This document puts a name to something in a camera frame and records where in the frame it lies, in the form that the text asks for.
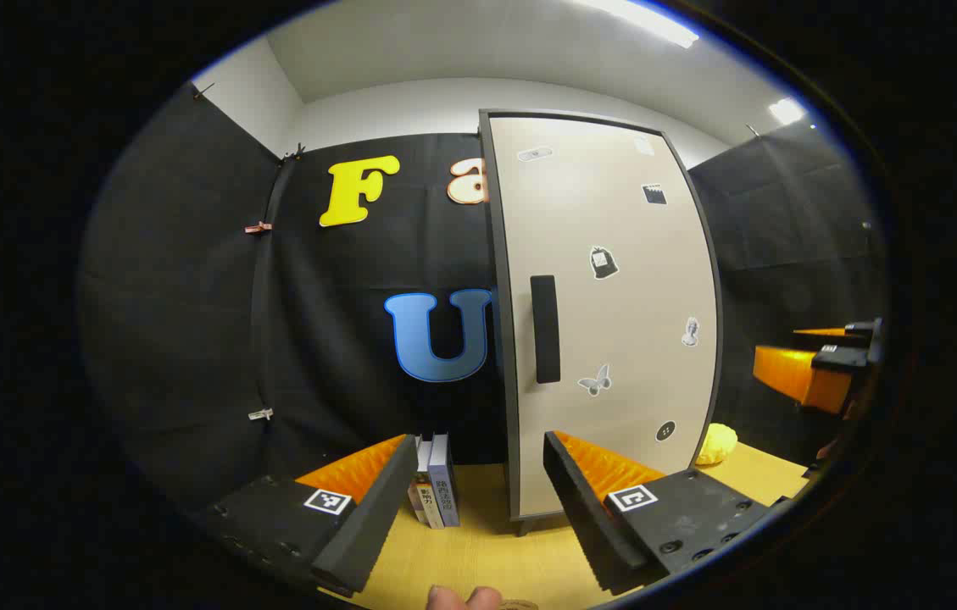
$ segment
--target ceiling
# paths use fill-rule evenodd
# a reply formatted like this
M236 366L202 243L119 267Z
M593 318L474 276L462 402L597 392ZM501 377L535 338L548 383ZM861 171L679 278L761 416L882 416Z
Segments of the ceiling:
M268 35L305 103L426 78L516 78L620 97L727 144L780 126L777 84L696 28L683 49L571 0L339 0Z

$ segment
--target yellow letter f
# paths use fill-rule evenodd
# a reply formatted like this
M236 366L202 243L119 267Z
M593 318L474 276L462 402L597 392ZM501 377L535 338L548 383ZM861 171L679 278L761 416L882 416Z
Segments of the yellow letter f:
M361 175L367 170L369 176ZM320 227L332 225L349 225L361 223L369 216L369 211L359 205L362 193L365 201L376 201L384 191L385 174L394 174L399 171L399 159L393 155L378 156L378 158L363 158L361 161L347 161L335 163L327 173L335 176L331 184L331 200L327 202L327 212L320 216Z

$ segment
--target white wall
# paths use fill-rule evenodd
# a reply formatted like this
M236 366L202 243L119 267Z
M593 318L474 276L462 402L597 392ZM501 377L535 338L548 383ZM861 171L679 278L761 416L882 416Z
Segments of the white wall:
M286 147L295 151L300 142L313 150L386 136L476 132L478 108L563 109L655 127L667 134L687 169L729 149L678 119L617 97L503 78L412 80L324 97L298 109Z
M301 97L278 65L268 40L257 38L215 62L192 84L230 119L278 156L292 150L289 130Z

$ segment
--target yellow plush toy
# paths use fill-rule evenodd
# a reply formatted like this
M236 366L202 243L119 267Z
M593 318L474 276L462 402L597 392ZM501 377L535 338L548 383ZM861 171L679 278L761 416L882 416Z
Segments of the yellow plush toy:
M726 456L731 455L737 444L738 435L733 429L723 424L708 424L708 433L704 436L704 446L700 447L696 464L709 466L712 463L721 463Z

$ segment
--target ceiling light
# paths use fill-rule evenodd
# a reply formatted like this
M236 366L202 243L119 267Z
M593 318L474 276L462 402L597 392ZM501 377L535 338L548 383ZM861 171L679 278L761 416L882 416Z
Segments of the ceiling light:
M669 42L675 43L680 47L687 49L692 46L694 40L699 39L698 35L687 30L685 26L673 19L668 19L659 13L656 13L645 5L631 3L630 0L572 0L576 4L586 4L588 7L598 8L611 15L621 17L626 22L633 23L638 27L651 31L656 36L663 37Z
M776 120L779 120L780 123L784 125L790 125L793 121L806 116L806 111L803 110L803 107L800 107L800 105L790 97L784 97L784 99L779 102L770 105L768 109L772 111L772 116L776 117Z

